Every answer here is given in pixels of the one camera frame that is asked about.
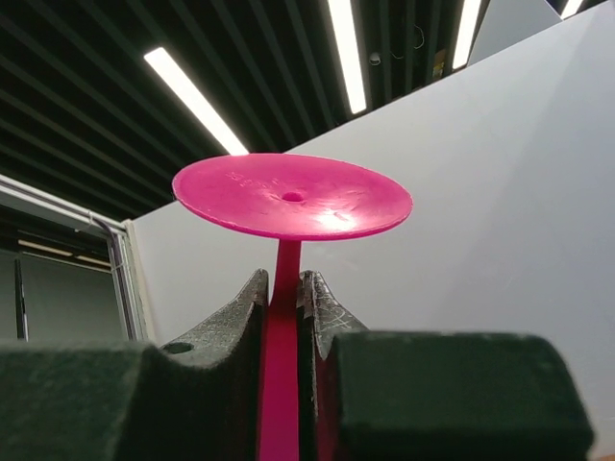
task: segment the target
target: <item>white wall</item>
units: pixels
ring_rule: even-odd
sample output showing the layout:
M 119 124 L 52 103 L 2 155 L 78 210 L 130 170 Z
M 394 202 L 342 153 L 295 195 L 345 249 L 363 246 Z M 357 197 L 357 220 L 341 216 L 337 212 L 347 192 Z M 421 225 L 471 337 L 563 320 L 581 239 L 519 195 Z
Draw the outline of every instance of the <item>white wall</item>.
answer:
M 602 4 L 294 152 L 406 186 L 396 230 L 307 243 L 370 328 L 532 332 L 568 361 L 615 452 L 615 10 Z M 158 341 L 229 301 L 275 242 L 172 204 L 135 221 Z
M 490 0 L 472 46 L 468 65 L 561 22 L 547 0 Z

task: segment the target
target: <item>ceiling slat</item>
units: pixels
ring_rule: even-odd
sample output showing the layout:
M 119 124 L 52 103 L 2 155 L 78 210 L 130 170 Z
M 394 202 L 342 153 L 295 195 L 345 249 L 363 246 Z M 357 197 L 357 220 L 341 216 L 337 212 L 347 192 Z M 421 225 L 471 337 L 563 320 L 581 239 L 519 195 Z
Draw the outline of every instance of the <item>ceiling slat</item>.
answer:
M 440 27 L 440 12 L 442 0 L 431 0 L 430 32 L 427 38 L 427 66 L 425 69 L 425 85 L 433 82 L 433 60 L 438 46 L 438 29 Z
M 20 137 L 21 139 L 23 139 L 24 141 L 29 142 L 30 144 L 32 144 L 33 146 L 38 147 L 39 149 L 51 154 L 52 156 L 54 156 L 55 158 L 60 159 L 61 161 L 64 161 L 70 165 L 72 165 L 73 167 L 83 171 L 84 173 L 92 176 L 93 178 L 98 179 L 99 181 L 105 182 L 109 187 L 114 187 L 117 190 L 121 190 L 122 192 L 124 192 L 125 194 L 127 194 L 129 197 L 134 198 L 135 200 L 137 200 L 138 202 L 143 203 L 144 205 L 147 206 L 151 206 L 151 207 L 155 207 L 158 204 L 156 202 L 153 202 L 149 199 L 146 199 L 144 197 L 141 197 L 139 195 L 137 195 L 131 188 L 125 187 L 124 185 L 120 184 L 119 182 L 106 177 L 105 175 L 103 175 L 102 173 L 98 172 L 95 168 L 92 168 L 78 160 L 76 160 L 75 158 L 72 158 L 70 156 L 68 156 L 67 154 L 60 152 L 58 149 L 56 149 L 53 146 L 50 146 L 49 144 L 47 144 L 46 142 L 43 142 L 41 140 L 39 140 L 38 138 L 34 137 L 33 135 L 24 132 L 23 130 L 20 130 L 19 128 L 17 128 L 15 125 L 7 122 L 4 119 L 0 118 L 0 128 L 6 130 L 9 133 L 14 134 L 17 137 Z
M 286 63 L 286 59 L 284 58 L 282 48 L 278 43 L 278 39 L 276 38 L 275 33 L 273 32 L 273 26 L 267 17 L 267 13 L 265 12 L 264 7 L 260 3 L 260 0 L 249 0 L 250 6 L 252 7 L 252 11 L 257 17 L 257 22 L 265 35 L 265 40 L 267 40 L 267 44 L 269 45 L 270 51 L 273 54 L 274 61 L 276 65 L 280 69 L 282 73 L 284 83 L 286 84 L 286 89 L 290 93 L 290 98 L 295 104 L 295 109 L 299 112 L 299 116 L 301 117 L 302 122 L 304 123 L 307 134 L 309 137 L 315 137 L 316 131 L 314 130 L 314 126 L 309 119 L 308 111 L 306 110 L 306 106 L 301 99 L 301 95 L 299 94 L 299 89 L 295 84 L 295 79 L 288 68 L 288 64 Z
M 81 147 L 82 149 L 84 149 L 85 151 L 89 152 L 94 157 L 100 159 L 101 161 L 104 161 L 107 165 L 115 168 L 117 171 L 120 171 L 121 173 L 125 174 L 126 176 L 128 176 L 132 180 L 140 183 L 141 185 L 143 185 L 147 189 L 151 190 L 153 193 L 159 195 L 160 197 L 166 198 L 166 196 L 162 192 L 160 192 L 159 188 L 153 186 L 150 182 L 148 182 L 147 180 L 141 178 L 135 171 L 131 170 L 130 168 L 127 168 L 126 166 L 124 166 L 119 161 L 114 160 L 113 158 L 111 158 L 111 157 L 107 156 L 106 154 L 102 153 L 101 151 L 96 149 L 94 146 L 92 146 L 92 145 L 88 144 L 87 142 L 83 141 L 80 137 L 70 133 L 65 128 L 63 128 L 61 125 L 59 125 L 56 122 L 54 122 L 54 121 L 50 120 L 49 118 L 45 117 L 40 112 L 38 112 L 35 109 L 31 108 L 30 106 L 22 103 L 21 101 L 18 101 L 17 99 L 13 98 L 9 93 L 7 93 L 6 91 L 4 91 L 2 89 L 0 89 L 0 100 L 10 104 L 11 106 L 13 106 L 14 108 L 16 108 L 18 110 L 21 110 L 22 112 L 26 113 L 27 115 L 29 115 L 30 117 L 35 119 L 37 122 L 45 125 L 46 127 L 50 128 L 51 130 L 53 130 L 54 132 L 59 134 L 60 136 L 63 136 L 64 138 L 68 139 L 69 141 L 71 141 L 75 145 L 77 145 L 77 146 Z
M 138 16 L 145 28 L 149 31 L 149 33 L 159 43 L 166 43 L 169 48 L 173 48 L 173 40 L 168 37 L 168 35 L 159 25 L 158 21 L 154 18 L 154 16 L 149 13 L 149 11 L 143 6 L 143 4 L 139 0 L 129 0 L 128 5 L 131 7 L 133 12 L 135 12 L 135 14 Z M 219 146 L 218 149 L 220 150 L 220 153 L 222 153 L 223 147 L 217 142 L 215 142 L 215 145 Z
M 79 48 L 81 52 L 92 62 L 94 62 L 99 69 L 101 69 L 109 78 L 111 78 L 119 87 L 121 87 L 128 95 L 130 95 L 138 104 L 140 104 L 144 110 L 150 115 L 156 118 L 161 125 L 163 125 L 169 132 L 174 134 L 187 148 L 194 149 L 198 152 L 196 147 L 191 146 L 191 143 L 185 138 L 181 130 L 172 124 L 162 113 L 152 105 L 147 98 L 145 98 L 132 84 L 130 84 L 122 75 L 117 72 L 107 61 L 105 61 L 96 51 L 89 46 L 68 24 L 63 21 L 57 14 L 55 14 L 49 7 L 47 7 L 41 0 L 28 0 L 30 6 L 43 18 L 45 18 L 56 30 L 69 39 L 74 46 Z M 184 163 L 178 158 L 175 158 L 175 164 L 178 167 L 184 166 Z M 157 167 L 157 173 L 160 174 L 166 180 L 169 179 L 169 172 Z
M 0 152 L 4 153 L 6 156 L 10 158 L 20 161 L 40 171 L 43 174 L 49 175 L 52 178 L 55 178 L 57 180 L 70 184 L 76 189 L 79 189 L 85 192 L 86 194 L 89 194 L 92 197 L 97 198 L 98 200 L 100 200 L 101 202 L 104 202 L 105 204 L 114 206 L 118 209 L 123 209 L 124 211 L 128 211 L 132 215 L 137 215 L 136 210 L 134 208 L 127 206 L 125 203 L 119 203 L 111 199 L 109 197 L 109 194 L 106 194 L 104 191 L 100 191 L 98 189 L 88 187 L 87 182 L 75 180 L 74 178 L 71 178 L 68 175 L 65 175 L 62 171 L 58 171 L 57 169 L 48 166 L 44 162 L 38 161 L 35 156 L 26 156 L 25 154 L 19 153 L 15 149 L 12 149 L 9 146 L 5 146 L 4 144 L 1 144 L 1 143 L 0 143 Z M 19 178 L 15 178 L 13 176 L 12 178 L 18 181 L 22 181 Z
M 391 102 L 393 94 L 393 83 L 391 79 L 391 35 L 389 32 L 388 0 L 380 0 L 380 23 L 381 23 L 381 59 L 382 59 L 382 79 L 384 83 L 384 103 Z
M 282 131 L 286 136 L 286 139 L 290 142 L 290 144 L 292 144 L 292 146 L 297 145 L 297 138 L 295 137 L 294 132 L 292 132 L 292 130 L 290 129 L 290 125 L 288 125 L 286 118 L 283 116 L 282 109 L 276 101 L 275 96 L 271 92 L 271 88 L 269 88 L 269 85 L 267 84 L 264 77 L 262 76 L 262 73 L 258 69 L 258 65 L 254 60 L 245 39 L 235 25 L 234 20 L 231 17 L 231 13 L 227 8 L 226 2 L 224 0 L 211 0 L 211 3 L 218 15 L 220 16 L 220 19 L 222 20 L 224 26 L 227 28 L 229 34 L 231 35 L 231 39 L 233 40 L 235 48 L 239 52 L 241 58 L 244 60 L 248 69 L 250 70 L 250 73 L 255 79 L 258 88 L 260 89 L 260 92 L 267 101 L 267 105 L 273 111 L 276 120 L 278 120 L 278 123 L 280 124 L 280 127 L 282 128 Z
M 246 116 L 250 119 L 250 122 L 257 129 L 258 134 L 265 141 L 267 149 L 276 152 L 279 150 L 276 142 L 271 137 L 271 134 L 267 131 L 264 125 L 260 122 L 260 119 L 257 113 L 254 111 L 248 100 L 243 94 L 243 90 L 239 87 L 237 82 L 235 81 L 233 74 L 229 71 L 224 62 L 220 59 L 220 55 L 215 51 L 215 48 L 211 45 L 209 40 L 203 34 L 203 31 L 198 26 L 194 17 L 188 9 L 185 7 L 185 4 L 182 0 L 176 0 L 171 2 L 171 6 L 178 14 L 180 19 L 184 22 L 185 27 L 188 29 L 192 38 L 197 42 L 201 51 L 207 57 L 208 61 L 211 63 L 211 66 L 216 71 L 216 73 L 220 76 L 220 78 L 224 81 L 225 85 L 229 89 L 229 91 L 233 94 L 235 100 L 246 114 Z
M 73 115 L 75 118 L 79 119 L 81 122 L 88 125 L 95 132 L 102 135 L 108 141 L 115 144 L 117 147 L 122 149 L 124 152 L 131 155 L 133 158 L 140 158 L 141 162 L 151 162 L 145 156 L 142 156 L 139 152 L 133 149 L 131 146 L 126 144 L 124 141 L 119 139 L 115 134 L 111 133 L 109 130 L 105 129 L 102 125 L 96 122 L 91 117 L 87 116 L 85 113 L 77 109 L 75 106 L 68 103 L 65 99 L 58 95 L 58 93 L 49 89 L 49 87 L 42 84 L 40 81 L 26 73 L 23 69 L 15 65 L 13 62 L 7 60 L 4 56 L 0 55 L 0 66 L 4 67 L 6 70 L 11 72 L 15 77 L 21 80 L 26 85 L 31 86 L 41 95 L 49 99 L 51 102 L 59 106 L 60 108 L 66 110 L 66 112 Z
M 414 0 L 406 1 L 406 34 L 405 34 L 405 51 L 404 57 L 406 59 L 406 79 L 405 79 L 405 89 L 406 94 L 412 92 L 412 67 L 414 65 L 414 47 L 415 45 L 415 13 L 414 13 Z
M 5 150 L 5 146 L 2 146 L 0 144 L 0 151 L 4 151 L 4 150 Z M 84 202 L 83 195 L 80 194 L 80 196 L 78 197 L 76 195 L 68 194 L 65 191 L 60 191 L 57 188 L 50 186 L 49 182 L 41 182 L 28 174 L 24 174 L 23 172 L 24 170 L 21 170 L 21 169 L 16 170 L 16 169 L 8 168 L 6 165 L 2 164 L 0 165 L 0 171 L 2 171 L 3 175 L 6 175 L 13 180 L 20 181 L 25 184 L 31 185 L 32 187 L 36 187 L 37 189 L 53 194 L 56 197 L 60 197 L 62 199 L 68 200 L 69 202 L 72 202 L 74 204 L 82 204 L 86 208 L 89 208 L 92 211 L 104 214 L 110 218 L 125 219 L 127 217 L 126 215 L 127 212 L 129 213 L 128 216 L 137 217 L 137 216 L 140 216 L 145 211 L 144 209 L 137 210 L 130 206 L 126 206 L 125 204 L 123 204 L 122 206 L 119 206 L 119 204 L 113 207 L 107 206 L 103 209 L 102 206 L 100 205 L 101 204 L 100 202 L 96 204 L 88 204 Z M 62 175 L 54 175 L 54 178 L 55 177 L 57 177 L 59 180 L 64 181 L 64 179 L 62 178 Z
M 325 93 L 325 88 L 323 87 L 322 79 L 320 78 L 320 73 L 318 72 L 316 60 L 314 59 L 311 47 L 309 46 L 308 34 L 306 33 L 304 22 L 301 19 L 301 15 L 299 14 L 297 2 L 296 0 L 285 0 L 285 2 L 286 9 L 288 10 L 288 14 L 290 15 L 290 22 L 292 23 L 292 28 L 297 35 L 299 47 L 301 48 L 301 53 L 304 57 L 304 61 L 306 62 L 307 72 L 309 73 L 311 83 L 316 90 L 316 98 L 318 99 L 320 110 L 322 110 L 325 117 L 327 128 L 331 130 L 335 126 L 335 123 L 333 121 L 333 114 L 329 106 L 329 101 L 327 100 L 327 95 Z
M 84 94 L 96 101 L 100 106 L 105 108 L 110 114 L 121 121 L 124 125 L 130 128 L 135 133 L 139 134 L 143 139 L 147 140 L 150 144 L 156 147 L 163 155 L 169 160 L 176 162 L 175 155 L 166 150 L 157 140 L 154 139 L 149 133 L 141 128 L 133 119 L 126 115 L 121 109 L 107 99 L 103 94 L 96 90 L 92 85 L 89 85 L 84 79 L 73 72 L 67 65 L 58 60 L 53 54 L 48 52 L 43 46 L 35 41 L 31 36 L 26 34 L 23 30 L 13 24 L 6 16 L 0 15 L 0 26 L 2 26 L 7 32 L 18 39 L 21 43 L 27 46 L 40 58 L 46 61 L 50 66 L 55 68 L 58 72 L 70 81 L 74 86 L 78 87 Z M 143 156 L 138 156 L 135 160 L 148 166 L 148 161 L 143 161 Z

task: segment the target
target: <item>pink stem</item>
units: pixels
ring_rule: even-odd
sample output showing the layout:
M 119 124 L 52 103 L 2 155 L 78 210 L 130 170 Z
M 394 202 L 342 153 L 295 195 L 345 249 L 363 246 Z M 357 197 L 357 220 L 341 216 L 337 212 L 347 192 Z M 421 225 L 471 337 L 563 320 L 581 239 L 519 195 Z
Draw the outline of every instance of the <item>pink stem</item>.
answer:
M 259 461 L 299 461 L 297 286 L 301 242 L 280 240 L 261 342 Z

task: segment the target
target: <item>black ceiling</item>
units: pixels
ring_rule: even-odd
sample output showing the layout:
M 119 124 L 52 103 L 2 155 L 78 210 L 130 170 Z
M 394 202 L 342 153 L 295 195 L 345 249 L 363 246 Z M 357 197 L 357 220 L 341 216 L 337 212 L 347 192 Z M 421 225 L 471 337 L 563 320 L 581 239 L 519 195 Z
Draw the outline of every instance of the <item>black ceiling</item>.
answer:
M 581 1 L 582 1 L 582 4 L 580 8 L 578 9 L 578 12 L 584 12 L 585 10 L 593 8 L 599 3 L 602 3 L 606 0 L 581 0 Z M 562 13 L 564 11 L 564 7 L 566 6 L 566 3 L 568 2 L 568 0 L 547 0 L 547 2 L 553 7 L 554 10 L 556 10 L 559 13 Z
M 180 168 L 225 152 L 143 59 L 159 46 L 252 152 L 349 121 L 323 1 L 1 2 L 0 174 L 115 219 L 171 201 Z M 367 111 L 431 83 L 460 6 L 354 2 Z

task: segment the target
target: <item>pink plastic part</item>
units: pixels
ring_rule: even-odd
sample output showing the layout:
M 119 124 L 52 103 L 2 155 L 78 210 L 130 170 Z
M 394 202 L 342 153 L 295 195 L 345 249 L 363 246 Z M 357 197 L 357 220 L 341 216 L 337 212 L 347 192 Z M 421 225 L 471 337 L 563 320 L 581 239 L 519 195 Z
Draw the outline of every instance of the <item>pink plastic part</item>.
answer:
M 193 213 L 234 231 L 283 240 L 343 240 L 387 231 L 412 210 L 386 176 L 338 160 L 291 154 L 217 157 L 173 181 Z
M 190 211 L 234 231 L 280 239 L 274 293 L 263 324 L 258 459 L 299 460 L 296 302 L 302 240 L 387 231 L 412 211 L 399 184 L 326 158 L 252 154 L 202 160 L 173 181 Z

